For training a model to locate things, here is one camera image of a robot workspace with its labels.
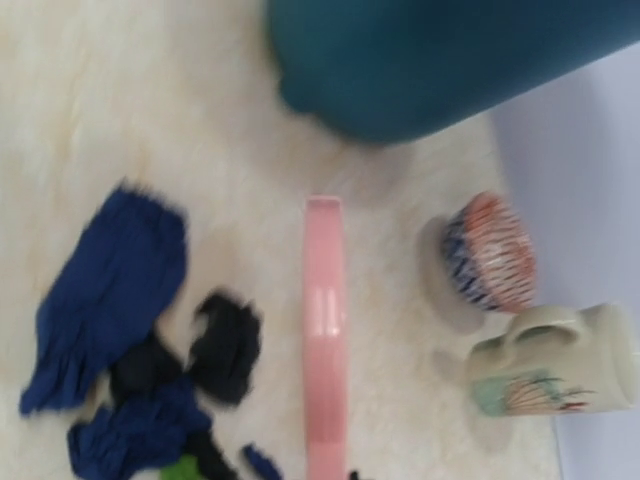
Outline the pink hand brush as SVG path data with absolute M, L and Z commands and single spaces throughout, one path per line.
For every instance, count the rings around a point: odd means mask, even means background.
M 306 477 L 346 479 L 348 353 L 341 201 L 306 202 L 303 242 Z

